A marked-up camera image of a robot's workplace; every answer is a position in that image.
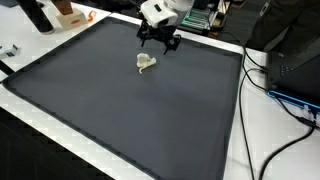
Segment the white table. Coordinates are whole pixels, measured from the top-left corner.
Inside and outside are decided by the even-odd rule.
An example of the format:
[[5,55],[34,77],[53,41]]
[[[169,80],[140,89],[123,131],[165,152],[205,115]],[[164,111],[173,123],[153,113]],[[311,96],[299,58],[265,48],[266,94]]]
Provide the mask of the white table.
[[[53,16],[55,9],[47,2],[45,4],[47,6],[44,11],[56,28],[56,32],[50,36],[40,35],[19,7],[8,9],[0,6],[0,17],[2,17],[1,21],[4,22],[1,23],[0,27],[0,41],[14,43],[21,48],[16,57],[3,60],[13,70],[24,67],[87,28],[79,27],[72,31],[64,32]],[[73,4],[73,6],[81,9],[86,15],[92,10],[92,8],[82,5]],[[109,12],[94,10],[97,12],[95,22],[110,15]],[[119,14],[112,14],[111,17],[135,24],[140,24],[141,22]],[[242,53],[240,46],[187,32],[178,31],[177,33],[184,38]],[[248,53],[256,62],[265,63],[266,54],[253,50],[248,50]],[[246,66],[248,68],[254,67],[249,61],[246,62]],[[252,73],[251,76],[258,84],[264,84],[262,75]],[[0,80],[5,77],[6,75],[0,72]],[[114,179],[152,179],[59,120],[16,97],[2,86],[0,86],[0,106]],[[296,107],[290,106],[289,108],[297,114],[302,112]],[[254,88],[248,81],[244,83],[243,110],[253,166],[257,177],[264,159],[272,151],[292,139],[302,136],[308,129],[286,114],[275,101]],[[319,179],[317,175],[317,170],[320,167],[319,150],[320,133],[316,131],[312,137],[278,155],[269,164],[264,180]],[[250,170],[242,136],[238,105],[234,116],[227,157],[224,179],[249,180]]]

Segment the black mat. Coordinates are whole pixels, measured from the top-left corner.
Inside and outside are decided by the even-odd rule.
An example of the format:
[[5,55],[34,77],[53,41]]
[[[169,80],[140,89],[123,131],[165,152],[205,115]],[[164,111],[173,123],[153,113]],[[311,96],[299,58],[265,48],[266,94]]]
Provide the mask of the black mat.
[[18,2],[16,0],[0,0],[0,5],[6,6],[6,7],[14,7],[18,5]]
[[[183,39],[164,56],[137,29],[107,18],[4,86],[154,178],[222,179],[241,55]],[[158,61],[142,75],[141,52]]]

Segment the mat border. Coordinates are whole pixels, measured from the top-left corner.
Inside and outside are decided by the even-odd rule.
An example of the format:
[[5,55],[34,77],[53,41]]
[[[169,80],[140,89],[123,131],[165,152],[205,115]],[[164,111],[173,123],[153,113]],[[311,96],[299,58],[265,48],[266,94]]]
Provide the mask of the mat border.
[[[46,54],[44,54],[43,56],[39,57],[37,60],[33,61],[32,63],[26,65],[25,67],[23,67],[21,69],[19,69],[15,73],[13,73],[10,76],[8,76],[7,78],[5,78],[1,83],[3,84],[4,88],[7,89],[8,91],[10,91],[11,93],[13,93],[16,96],[18,96],[19,98],[27,101],[28,103],[32,104],[33,106],[37,107],[38,109],[40,109],[41,111],[47,113],[48,115],[56,118],[57,120],[61,121],[65,125],[68,125],[70,128],[78,131],[79,133],[81,133],[85,137],[89,138],[90,140],[93,140],[94,142],[96,142],[97,144],[99,144],[102,147],[106,148],[108,151],[110,151],[114,155],[116,155],[119,158],[123,159],[124,161],[130,163],[132,166],[138,168],[143,173],[148,174],[151,178],[154,178],[154,179],[165,179],[165,178],[162,178],[161,176],[157,175],[156,173],[154,173],[152,170],[144,167],[142,164],[139,164],[137,161],[135,161],[134,159],[132,159],[129,156],[125,155],[124,153],[121,153],[116,148],[113,148],[111,145],[104,143],[103,141],[97,139],[95,136],[92,136],[89,133],[87,133],[84,130],[82,130],[81,128],[78,128],[76,125],[72,124],[70,121],[66,120],[65,118],[59,116],[58,114],[50,111],[49,109],[47,109],[45,107],[42,107],[40,104],[30,100],[28,97],[26,97],[26,96],[22,95],[21,93],[17,92],[16,89],[11,88],[10,85],[9,85],[10,81],[20,77],[25,72],[28,72],[29,70],[31,70],[35,66],[41,64],[41,62],[46,61],[48,57],[56,55],[59,51],[63,50],[63,48],[65,46],[68,46],[68,45],[71,45],[71,44],[75,43],[76,40],[80,40],[82,36],[85,36],[86,34],[89,34],[89,33],[93,33],[96,28],[99,28],[99,26],[102,26],[103,24],[109,23],[109,21],[115,22],[115,23],[120,23],[120,24],[124,23],[124,24],[132,25],[132,26],[138,26],[138,25],[133,24],[133,23],[131,23],[129,21],[117,19],[115,17],[109,17],[110,15],[108,15],[105,18],[103,18],[102,20],[100,20],[96,24],[92,25],[91,27],[87,28],[86,30],[82,31],[81,33],[77,34],[76,36],[70,38],[69,40],[67,40],[66,42],[62,43],[61,45],[57,46],[52,51],[47,52]],[[217,47],[214,47],[214,46],[210,46],[210,45],[207,45],[207,44],[202,44],[201,42],[193,41],[193,40],[190,40],[190,39],[186,39],[186,38],[182,39],[182,41],[186,41],[186,40],[189,41],[189,42],[198,43],[198,44],[200,44],[200,47],[208,47],[208,48],[211,48],[211,49],[215,49],[215,50],[217,50],[217,51],[215,51],[215,53],[218,53],[220,55],[234,56],[234,57],[238,56],[240,66],[239,66],[239,69],[238,69],[238,72],[237,72],[237,76],[239,78],[238,78],[238,80],[236,82],[237,86],[236,86],[236,88],[233,90],[233,92],[231,94],[233,96],[232,99],[235,99],[237,101],[237,96],[238,96],[237,92],[238,92],[238,89],[239,89],[238,84],[240,82],[240,72],[241,72],[241,65],[243,63],[243,55],[239,54],[239,53],[232,52],[232,51],[224,50],[224,49],[221,49],[221,48],[217,48]],[[234,116],[234,113],[235,113],[236,101],[234,102],[233,108],[232,108],[233,116]],[[230,121],[228,129],[226,130],[226,133],[224,134],[224,137],[228,137],[228,138],[226,140],[224,140],[225,141],[224,148],[226,149],[226,151],[225,151],[225,153],[223,155],[224,156],[224,158],[223,158],[224,159],[224,164],[221,167],[221,169],[219,170],[218,179],[223,179],[223,177],[224,177],[225,165],[226,165],[227,153],[228,153],[228,147],[229,147],[229,141],[230,141],[230,135],[231,135],[231,130],[232,130],[232,124],[233,124],[233,119]]]

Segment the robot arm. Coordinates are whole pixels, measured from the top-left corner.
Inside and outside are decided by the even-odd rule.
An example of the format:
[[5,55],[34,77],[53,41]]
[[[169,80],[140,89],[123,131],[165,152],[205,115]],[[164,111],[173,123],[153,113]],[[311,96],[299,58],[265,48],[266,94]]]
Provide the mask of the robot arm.
[[173,35],[186,13],[192,8],[194,0],[148,0],[141,5],[143,21],[137,37],[142,40],[155,39],[166,45],[166,51],[176,50],[181,36]]

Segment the table surface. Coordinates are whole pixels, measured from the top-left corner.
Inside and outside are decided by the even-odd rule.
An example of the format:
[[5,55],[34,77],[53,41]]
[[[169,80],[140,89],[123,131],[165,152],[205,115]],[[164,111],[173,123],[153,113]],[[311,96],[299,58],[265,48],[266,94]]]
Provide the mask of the table surface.
[[[55,9],[53,5],[48,3],[47,0],[42,2],[46,4],[44,12],[56,28],[56,32],[49,36],[40,35],[19,7],[9,9],[0,6],[0,16],[2,17],[2,22],[4,22],[1,23],[1,43],[14,43],[21,48],[17,56],[2,60],[15,71],[82,32],[88,26],[110,15],[109,12],[94,9],[97,12],[95,22],[88,26],[65,32],[54,17]],[[86,15],[92,10],[92,8],[78,4],[73,4],[73,6],[82,10]],[[110,16],[135,24],[140,24],[141,22],[138,19],[120,14],[111,14]],[[184,38],[203,44],[237,53],[242,53],[243,51],[240,46],[229,43],[183,31],[177,31],[177,33]],[[265,64],[265,53],[254,50],[248,50],[248,53],[256,62]],[[249,61],[246,61],[246,66],[247,68],[254,67]],[[258,84],[264,84],[262,75],[252,73],[251,76]],[[2,80],[5,77],[6,75],[0,72],[0,79]],[[265,93],[253,87],[247,81],[244,83],[242,97],[245,127],[257,177],[263,161],[271,152],[283,144],[304,135],[308,128],[290,117],[274,100],[267,97]],[[151,179],[151,177],[126,161],[64,125],[59,120],[16,97],[2,86],[0,87],[0,106],[114,179]],[[295,114],[302,115],[302,110],[299,108],[289,105],[288,107]],[[317,169],[320,167],[320,156],[317,156],[319,150],[320,133],[315,131],[305,141],[288,148],[274,158],[268,166],[264,179],[319,179],[317,177]],[[227,157],[225,180],[250,179],[238,105],[234,115]]]

